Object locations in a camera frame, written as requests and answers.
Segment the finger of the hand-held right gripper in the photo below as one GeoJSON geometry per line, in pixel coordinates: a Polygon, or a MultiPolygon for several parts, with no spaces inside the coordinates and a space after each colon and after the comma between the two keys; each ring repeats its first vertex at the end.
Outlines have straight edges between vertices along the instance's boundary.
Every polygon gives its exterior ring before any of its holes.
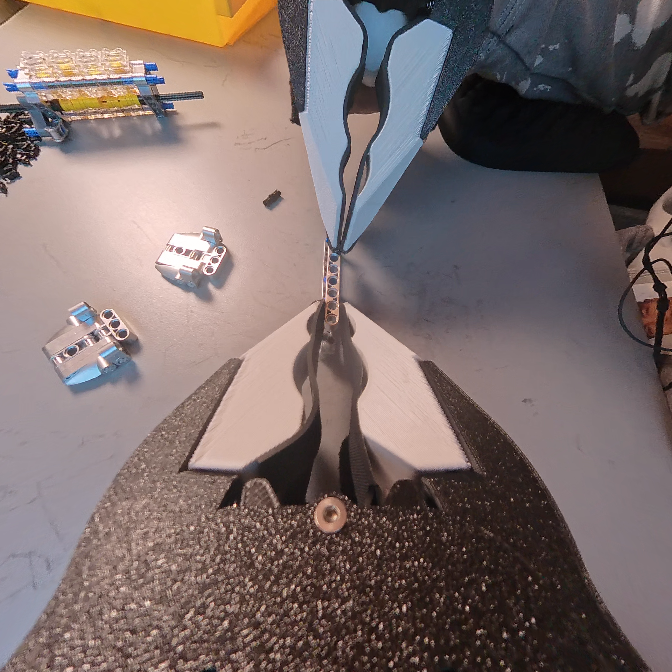
{"type": "Polygon", "coordinates": [[[429,107],[452,41],[441,23],[410,23],[389,42],[378,76],[380,121],[356,180],[340,249],[348,251],[372,222],[424,142],[429,107]]]}
{"type": "Polygon", "coordinates": [[[367,38],[344,1],[309,1],[306,91],[299,113],[321,217],[332,248],[345,214],[343,171],[350,155],[351,90],[362,76],[367,38]]]}

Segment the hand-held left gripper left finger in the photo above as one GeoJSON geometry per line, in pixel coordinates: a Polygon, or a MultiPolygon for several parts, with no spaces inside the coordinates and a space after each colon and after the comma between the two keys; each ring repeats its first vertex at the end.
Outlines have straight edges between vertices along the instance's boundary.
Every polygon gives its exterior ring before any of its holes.
{"type": "Polygon", "coordinates": [[[302,505],[321,443],[316,380],[324,301],[246,352],[188,468],[265,478],[282,505],[302,505]]]}

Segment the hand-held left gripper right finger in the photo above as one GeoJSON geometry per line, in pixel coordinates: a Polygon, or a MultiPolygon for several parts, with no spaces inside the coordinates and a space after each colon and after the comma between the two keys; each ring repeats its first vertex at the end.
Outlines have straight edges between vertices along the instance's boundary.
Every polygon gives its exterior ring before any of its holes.
{"type": "Polygon", "coordinates": [[[348,468],[358,505],[383,503],[399,480],[416,480],[470,463],[421,360],[349,304],[341,305],[345,363],[353,378],[348,468]]]}

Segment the long grey beam with pins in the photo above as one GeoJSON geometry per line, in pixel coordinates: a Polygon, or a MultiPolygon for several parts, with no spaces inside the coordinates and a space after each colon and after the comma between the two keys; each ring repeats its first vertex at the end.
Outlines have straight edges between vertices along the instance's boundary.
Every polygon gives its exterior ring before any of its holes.
{"type": "Polygon", "coordinates": [[[324,304],[324,329],[321,355],[325,361],[336,365],[343,361],[344,342],[350,336],[348,320],[344,325],[341,317],[341,257],[330,248],[329,240],[324,241],[324,268],[322,299],[324,304]]]}

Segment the silver engine block piece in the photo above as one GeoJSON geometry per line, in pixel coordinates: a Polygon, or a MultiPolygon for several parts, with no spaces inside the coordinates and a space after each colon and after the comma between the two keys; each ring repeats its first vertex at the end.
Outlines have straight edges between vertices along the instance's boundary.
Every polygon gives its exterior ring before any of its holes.
{"type": "Polygon", "coordinates": [[[197,288],[203,278],[217,272],[225,255],[220,231],[204,226],[199,234],[174,234],[156,260],[155,268],[176,284],[197,288]]]}
{"type": "Polygon", "coordinates": [[[137,341],[117,313],[108,308],[98,313],[86,302],[69,309],[66,326],[42,351],[59,378],[73,386],[113,372],[131,359],[128,345],[137,341]]]}

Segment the person's camouflage hoodie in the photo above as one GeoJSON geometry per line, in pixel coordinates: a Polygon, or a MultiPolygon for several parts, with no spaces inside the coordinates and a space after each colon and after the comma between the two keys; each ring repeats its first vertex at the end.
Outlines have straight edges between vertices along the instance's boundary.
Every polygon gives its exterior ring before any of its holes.
{"type": "Polygon", "coordinates": [[[529,99],[671,113],[670,1],[496,1],[473,68],[529,99]]]}

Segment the person's black clothing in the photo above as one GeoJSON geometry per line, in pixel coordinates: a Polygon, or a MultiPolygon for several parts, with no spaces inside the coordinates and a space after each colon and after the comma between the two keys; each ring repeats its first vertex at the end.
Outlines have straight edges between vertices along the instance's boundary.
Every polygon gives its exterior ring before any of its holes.
{"type": "Polygon", "coordinates": [[[640,147],[622,114],[527,99],[477,74],[463,80],[438,127],[458,156],[509,171],[600,173],[630,163],[640,147]]]}

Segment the yellow storage bin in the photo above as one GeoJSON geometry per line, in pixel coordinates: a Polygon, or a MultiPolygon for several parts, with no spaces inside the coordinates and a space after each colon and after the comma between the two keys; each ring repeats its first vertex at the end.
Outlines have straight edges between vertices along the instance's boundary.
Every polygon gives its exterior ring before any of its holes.
{"type": "Polygon", "coordinates": [[[33,4],[213,46],[234,44],[276,1],[33,1],[33,4]]]}

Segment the transparent brick assembly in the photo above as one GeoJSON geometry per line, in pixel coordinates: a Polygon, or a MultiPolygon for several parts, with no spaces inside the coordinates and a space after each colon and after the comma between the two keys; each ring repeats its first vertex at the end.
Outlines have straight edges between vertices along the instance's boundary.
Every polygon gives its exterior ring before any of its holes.
{"type": "Polygon", "coordinates": [[[131,60],[122,48],[22,52],[4,88],[15,104],[2,104],[2,114],[24,119],[29,138],[62,142],[76,120],[155,116],[163,118],[174,102],[202,99],[201,91],[160,93],[165,84],[156,63],[131,60]]]}

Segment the pale patterned cloth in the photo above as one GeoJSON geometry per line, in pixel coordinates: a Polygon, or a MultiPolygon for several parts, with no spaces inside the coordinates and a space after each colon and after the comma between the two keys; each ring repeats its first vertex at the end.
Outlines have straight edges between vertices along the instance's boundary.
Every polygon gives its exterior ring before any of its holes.
{"type": "Polygon", "coordinates": [[[619,323],[633,340],[649,348],[660,371],[671,369],[671,189],[648,214],[609,206],[626,262],[629,284],[617,309],[619,323]],[[645,336],[637,337],[624,316],[627,296],[634,296],[645,336]]]}

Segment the pile of black pins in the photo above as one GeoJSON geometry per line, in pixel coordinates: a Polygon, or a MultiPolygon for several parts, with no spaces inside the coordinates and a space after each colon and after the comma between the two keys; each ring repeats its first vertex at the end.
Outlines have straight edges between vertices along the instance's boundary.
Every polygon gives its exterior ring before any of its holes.
{"type": "Polygon", "coordinates": [[[1,194],[7,195],[9,183],[20,179],[21,165],[29,166],[40,154],[37,141],[24,133],[32,126],[26,112],[1,115],[1,194]]]}

